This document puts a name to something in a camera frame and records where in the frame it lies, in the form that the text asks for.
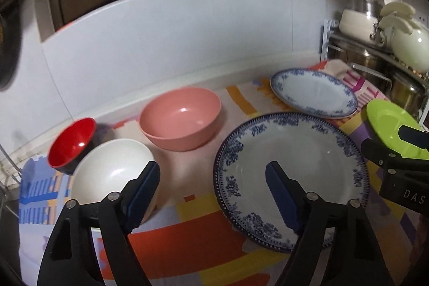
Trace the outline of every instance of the blue floral pattern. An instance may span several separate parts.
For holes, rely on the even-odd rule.
[[[314,124],[312,126],[312,129],[317,130],[318,132],[321,132],[322,134],[327,134],[329,132],[329,130],[321,124]]]
[[[237,179],[234,176],[226,176],[225,178],[227,180],[225,190],[227,191],[228,196],[241,196]]]
[[[363,187],[365,175],[361,169],[353,169],[353,184],[355,187]]]
[[[349,100],[349,102],[347,102],[347,107],[353,108],[353,106],[354,106],[354,100],[351,99],[351,100]]]
[[[253,241],[267,248],[287,252],[294,248],[295,242],[283,237],[279,230],[271,222],[266,222],[255,211],[245,211],[237,203],[236,199],[244,195],[237,184],[237,178],[229,171],[231,166],[245,148],[244,137],[256,138],[264,133],[270,124],[283,127],[296,127],[300,123],[309,124],[309,127],[326,137],[335,137],[336,144],[340,147],[347,158],[353,157],[356,165],[353,167],[352,181],[355,188],[359,190],[357,198],[365,207],[369,196],[368,171],[362,159],[360,151],[351,139],[336,128],[334,125],[320,118],[305,115],[303,113],[272,113],[252,119],[234,130],[222,143],[216,155],[213,167],[213,180],[216,198],[220,207],[231,220],[232,224]],[[333,241],[334,229],[327,229],[323,246],[329,246]]]
[[[255,125],[252,127],[252,136],[262,134],[265,130],[267,130],[267,125],[261,124],[261,125]]]
[[[337,110],[322,110],[320,108],[315,108],[311,106],[301,105],[297,102],[295,98],[292,96],[286,94],[284,92],[284,82],[286,79],[288,79],[289,76],[305,76],[310,75],[312,77],[315,77],[317,79],[325,79],[336,86],[342,86],[344,96],[349,97],[349,100],[347,101],[347,104],[343,108],[339,108]],[[352,90],[344,84],[340,79],[333,77],[331,75],[328,75],[324,72],[321,72],[319,70],[310,70],[306,68],[292,68],[292,69],[286,69],[281,72],[276,73],[271,78],[271,89],[276,94],[276,96],[282,100],[283,102],[287,103],[288,105],[298,109],[302,110],[303,112],[306,112],[308,114],[314,115],[316,117],[323,117],[323,118],[345,118],[350,115],[352,115],[358,108],[358,101],[356,96],[353,94]]]
[[[341,135],[335,135],[335,138],[337,139],[337,145],[343,149],[344,155],[348,158],[355,155],[354,149],[355,144],[350,139],[341,137]]]

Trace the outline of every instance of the pink bowl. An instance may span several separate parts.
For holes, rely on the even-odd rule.
[[[203,145],[216,134],[221,108],[214,92],[181,88],[150,101],[140,113],[139,124],[158,147],[183,152]]]

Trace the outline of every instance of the white teapot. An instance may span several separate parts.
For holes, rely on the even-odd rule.
[[[378,27],[386,34],[392,28],[390,38],[386,38],[395,56],[419,73],[429,71],[429,29],[412,18],[413,7],[406,3],[389,3],[380,12],[383,18]]]

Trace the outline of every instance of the bowl rim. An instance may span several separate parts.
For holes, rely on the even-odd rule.
[[[70,197],[72,195],[73,186],[74,186],[74,183],[75,183],[75,180],[76,180],[76,175],[79,173],[79,170],[82,168],[82,164],[85,161],[87,161],[87,158],[89,158],[90,155],[92,155],[95,152],[95,150],[100,150],[100,149],[104,148],[106,145],[109,145],[111,143],[116,143],[118,141],[121,141],[121,142],[123,142],[123,141],[132,141],[134,143],[138,143],[139,145],[143,146],[143,148],[146,148],[149,151],[149,153],[152,155],[152,160],[150,160],[150,161],[155,161],[154,154],[152,153],[152,151],[150,150],[150,148],[147,145],[145,145],[144,143],[142,143],[140,141],[137,141],[135,139],[132,139],[132,138],[115,138],[113,140],[109,140],[107,142],[101,143],[100,145],[98,145],[97,147],[95,147],[93,150],[91,150],[87,155],[85,155],[85,157],[80,161],[80,163],[78,164],[78,166],[76,166],[76,170],[73,173],[73,183],[72,183],[72,186],[70,187]]]
[[[89,137],[88,137],[88,139],[87,139],[87,143],[86,143],[85,147],[89,144],[89,142],[91,141],[91,139],[94,137],[94,134],[95,134],[95,132],[96,132],[96,130],[97,130],[97,122],[96,122],[96,120],[95,120],[94,118],[85,117],[85,118],[81,118],[81,119],[75,120],[73,123],[71,123],[71,124],[70,124],[69,126],[67,126],[65,129],[63,129],[63,130],[58,134],[58,136],[55,138],[54,142],[51,144],[51,146],[50,146],[50,148],[49,148],[49,151],[48,151],[48,165],[49,165],[51,168],[57,169],[57,168],[61,168],[61,167],[65,166],[65,165],[69,164],[71,161],[75,160],[75,159],[76,159],[76,158],[77,158],[77,157],[82,153],[82,151],[85,149],[85,147],[83,147],[83,148],[81,149],[81,151],[80,151],[80,152],[78,152],[75,156],[70,157],[67,161],[65,161],[65,162],[61,163],[60,165],[52,165],[52,163],[51,163],[51,151],[52,151],[52,149],[56,146],[56,144],[57,144],[57,142],[58,142],[59,138],[60,138],[60,137],[61,137],[65,132],[67,132],[68,130],[70,130],[70,129],[72,129],[73,127],[75,127],[75,126],[76,126],[76,124],[78,124],[78,123],[80,123],[80,122],[82,122],[82,121],[84,121],[84,120],[90,120],[90,121],[92,122],[92,130],[91,130],[91,133],[89,134]]]
[[[158,98],[160,98],[160,97],[162,97],[162,96],[164,96],[164,95],[167,95],[167,94],[170,94],[170,93],[172,93],[172,92],[177,92],[177,91],[180,91],[180,90],[204,90],[204,91],[206,91],[206,92],[209,92],[210,94],[212,94],[212,95],[214,95],[214,96],[216,96],[217,97],[217,99],[218,99],[218,101],[219,101],[219,109],[218,109],[218,111],[216,112],[216,115],[214,116],[214,118],[212,119],[212,120],[210,120],[210,122],[208,122],[206,125],[204,125],[202,128],[200,128],[199,130],[197,130],[197,131],[194,131],[194,132],[191,132],[190,134],[185,134],[185,135],[183,135],[183,136],[179,136],[179,137],[174,137],[174,138],[171,138],[171,137],[159,137],[159,136],[154,136],[154,135],[151,135],[151,134],[149,134],[148,132],[146,132],[144,129],[143,129],[143,127],[142,127],[142,124],[141,124],[141,119],[142,119],[142,115],[143,115],[143,113],[144,113],[144,111],[146,110],[146,108],[148,107],[148,106],[150,106],[154,101],[156,101]],[[143,107],[143,109],[142,109],[142,111],[140,112],[140,114],[139,114],[139,118],[138,118],[138,123],[139,123],[139,127],[140,127],[140,130],[143,132],[143,134],[145,134],[148,138],[153,138],[154,140],[168,140],[168,141],[173,141],[173,140],[180,140],[180,139],[182,139],[182,138],[185,138],[185,137],[188,137],[188,136],[192,136],[192,135],[195,135],[195,134],[197,134],[198,132],[200,132],[201,130],[204,130],[205,128],[207,128],[207,127],[209,127],[211,124],[213,124],[215,121],[216,121],[216,119],[219,117],[219,114],[220,114],[220,111],[222,110],[222,100],[220,99],[220,97],[219,97],[219,95],[217,94],[217,93],[215,93],[214,91],[212,91],[212,90],[210,90],[210,89],[207,89],[207,88],[201,88],[201,87],[182,87],[182,88],[178,88],[178,89],[173,89],[173,90],[169,90],[169,91],[166,91],[166,92],[164,92],[164,93],[162,93],[162,94],[160,94],[160,95],[158,95],[158,96],[156,96],[156,97],[154,97],[153,99],[151,99],[144,107]]]

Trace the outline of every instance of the blue and white plate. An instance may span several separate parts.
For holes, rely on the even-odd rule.
[[[297,236],[289,229],[265,182],[265,167],[278,161],[304,191],[325,201],[366,206],[368,170],[360,151],[341,130],[302,113],[273,113],[252,119],[222,143],[214,163],[214,190],[225,215],[256,243],[290,251]],[[324,246],[332,242],[328,228]]]
[[[271,78],[271,89],[283,102],[316,117],[342,119],[356,112],[358,106],[347,85],[318,70],[282,70]]]

